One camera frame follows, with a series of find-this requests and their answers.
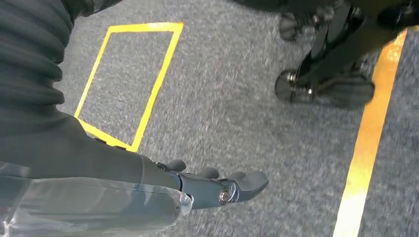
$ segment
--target clear plastic bag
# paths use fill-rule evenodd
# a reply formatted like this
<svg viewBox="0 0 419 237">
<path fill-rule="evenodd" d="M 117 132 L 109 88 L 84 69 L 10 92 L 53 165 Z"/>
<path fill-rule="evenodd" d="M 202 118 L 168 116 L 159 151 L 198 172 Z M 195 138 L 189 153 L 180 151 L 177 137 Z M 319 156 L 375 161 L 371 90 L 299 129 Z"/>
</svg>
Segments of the clear plastic bag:
<svg viewBox="0 0 419 237">
<path fill-rule="evenodd" d="M 92 178 L 0 173 L 0 190 L 4 237 L 138 237 L 167 229 L 192 208 L 177 190 Z"/>
</svg>

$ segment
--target metal bolt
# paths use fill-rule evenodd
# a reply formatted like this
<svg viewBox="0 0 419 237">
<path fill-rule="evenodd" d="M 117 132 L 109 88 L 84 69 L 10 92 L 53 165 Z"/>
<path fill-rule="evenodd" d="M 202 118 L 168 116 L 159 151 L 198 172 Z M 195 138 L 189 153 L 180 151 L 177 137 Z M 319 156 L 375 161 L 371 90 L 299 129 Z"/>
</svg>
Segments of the metal bolt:
<svg viewBox="0 0 419 237">
<path fill-rule="evenodd" d="M 228 200 L 230 199 L 230 194 L 226 189 L 221 190 L 219 201 L 221 204 L 226 204 Z"/>
</svg>

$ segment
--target yellow tape square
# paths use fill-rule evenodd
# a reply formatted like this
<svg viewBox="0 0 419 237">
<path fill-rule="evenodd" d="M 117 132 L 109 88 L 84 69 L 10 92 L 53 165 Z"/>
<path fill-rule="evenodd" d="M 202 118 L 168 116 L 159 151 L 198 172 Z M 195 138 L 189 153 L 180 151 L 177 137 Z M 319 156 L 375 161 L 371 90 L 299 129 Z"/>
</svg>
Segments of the yellow tape square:
<svg viewBox="0 0 419 237">
<path fill-rule="evenodd" d="M 74 117 L 77 118 L 80 124 L 83 126 L 84 130 L 104 141 L 110 146 L 120 146 L 126 148 L 128 151 L 137 152 L 138 148 L 140 147 L 141 140 L 147 127 L 148 120 L 150 118 L 151 112 L 153 110 L 154 102 L 156 101 L 157 94 L 159 93 L 160 87 L 163 84 L 165 79 L 166 72 L 168 70 L 170 61 L 174 54 L 174 50 L 176 48 L 177 42 L 179 41 L 180 34 L 183 29 L 183 23 L 148 23 L 148 24 L 133 24 L 133 25 L 119 25 L 119 26 L 110 26 L 108 31 L 106 32 L 105 39 L 103 40 L 102 46 L 99 50 L 97 55 L 96 61 L 93 65 L 92 71 L 90 73 L 89 79 L 87 80 L 86 87 L 84 88 L 82 97 L 80 99 L 79 105 L 77 106 L 76 112 L 74 113 Z M 145 111 L 141 117 L 137 132 L 135 134 L 133 143 L 131 145 L 126 144 L 111 135 L 99 130 L 98 128 L 94 127 L 91 124 L 81 120 L 79 118 L 80 111 L 82 110 L 84 101 L 86 100 L 87 93 L 90 89 L 92 84 L 94 75 L 96 70 L 99 66 L 100 60 L 102 55 L 105 51 L 106 45 L 108 43 L 109 37 L 112 33 L 140 33 L 140 32 L 173 32 L 172 38 L 170 40 L 165 58 L 163 60 L 162 67 L 160 69 L 159 75 L 157 76 L 156 82 L 154 83 L 153 89 L 151 91 L 151 95 L 148 99 L 147 106 Z"/>
</svg>

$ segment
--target black sleeve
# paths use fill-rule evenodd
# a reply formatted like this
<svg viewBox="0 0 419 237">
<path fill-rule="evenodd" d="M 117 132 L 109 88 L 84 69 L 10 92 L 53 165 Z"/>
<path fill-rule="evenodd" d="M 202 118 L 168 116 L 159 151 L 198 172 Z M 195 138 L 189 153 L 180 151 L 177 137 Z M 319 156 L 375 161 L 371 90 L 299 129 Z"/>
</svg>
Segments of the black sleeve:
<svg viewBox="0 0 419 237">
<path fill-rule="evenodd" d="M 53 88 L 74 19 L 117 1 L 0 0 L 0 160 L 31 168 L 33 178 L 91 177 L 177 188 L 144 156 L 88 137 L 56 109 Z"/>
</svg>

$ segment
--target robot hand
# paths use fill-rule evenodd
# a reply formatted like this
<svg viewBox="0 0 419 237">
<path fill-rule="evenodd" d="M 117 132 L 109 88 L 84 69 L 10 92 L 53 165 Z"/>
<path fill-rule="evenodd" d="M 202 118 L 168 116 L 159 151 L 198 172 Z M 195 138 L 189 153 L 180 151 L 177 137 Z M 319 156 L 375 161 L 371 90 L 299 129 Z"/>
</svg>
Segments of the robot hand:
<svg viewBox="0 0 419 237">
<path fill-rule="evenodd" d="M 224 206 L 228 203 L 248 201 L 262 192 L 268 185 L 268 178 L 262 172 L 248 175 L 236 172 L 227 178 L 219 179 L 215 168 L 207 167 L 198 174 L 183 173 L 186 165 L 177 159 L 157 167 L 179 179 L 179 190 L 193 201 L 192 209 Z"/>
</svg>

